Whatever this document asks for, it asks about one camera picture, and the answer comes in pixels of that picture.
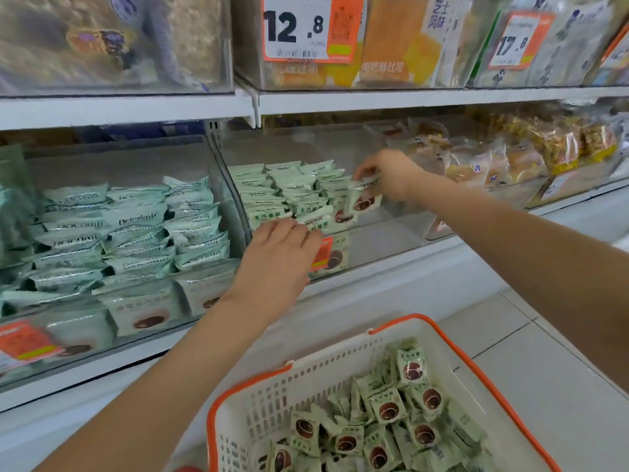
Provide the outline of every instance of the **white floor tile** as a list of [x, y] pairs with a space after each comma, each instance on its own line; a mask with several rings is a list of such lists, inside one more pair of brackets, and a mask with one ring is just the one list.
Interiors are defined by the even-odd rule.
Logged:
[[527, 317], [531, 318], [532, 320], [540, 316], [540, 314], [537, 311], [535, 311], [531, 305], [529, 305], [526, 301], [524, 301], [522, 297], [519, 294], [515, 293], [515, 291], [513, 291], [512, 289], [503, 291], [501, 295], [504, 296], [507, 300], [509, 300], [509, 302], [513, 306], [515, 306], [517, 309], [519, 309], [522, 313], [524, 313]]
[[541, 328], [475, 361], [562, 470], [628, 470], [629, 401]]
[[[485, 349], [523, 327], [529, 319], [500, 294], [463, 309], [439, 322], [439, 326], [468, 356]], [[451, 366], [461, 365], [453, 353]]]
[[584, 364], [589, 366], [596, 374], [601, 376], [603, 380], [608, 382], [614, 389], [616, 389], [619, 393], [629, 399], [629, 394], [627, 394], [623, 389], [621, 389], [614, 381], [610, 380], [603, 372], [598, 369], [581, 351], [577, 349], [577, 347], [572, 344], [568, 338], [562, 335], [562, 333], [557, 330], [553, 325], [551, 325], [548, 320], [544, 317], [539, 317], [535, 320], [535, 324], [537, 324], [540, 328], [542, 328], [546, 333], [552, 336], [555, 340], [557, 340], [564, 348], [568, 349], [573, 355], [575, 355], [579, 360], [581, 360]]

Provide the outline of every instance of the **white plastic basket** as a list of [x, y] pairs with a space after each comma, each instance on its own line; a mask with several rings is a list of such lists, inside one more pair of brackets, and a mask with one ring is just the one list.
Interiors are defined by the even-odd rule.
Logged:
[[[431, 377], [485, 429], [501, 471], [561, 472], [507, 400], [477, 365], [429, 317], [409, 315], [327, 347], [226, 391], [208, 413], [210, 472], [265, 470], [269, 439], [287, 437], [291, 412], [322, 404], [329, 394], [350, 390], [351, 376], [365, 374], [387, 344], [416, 337]], [[464, 364], [454, 374], [451, 349]]]

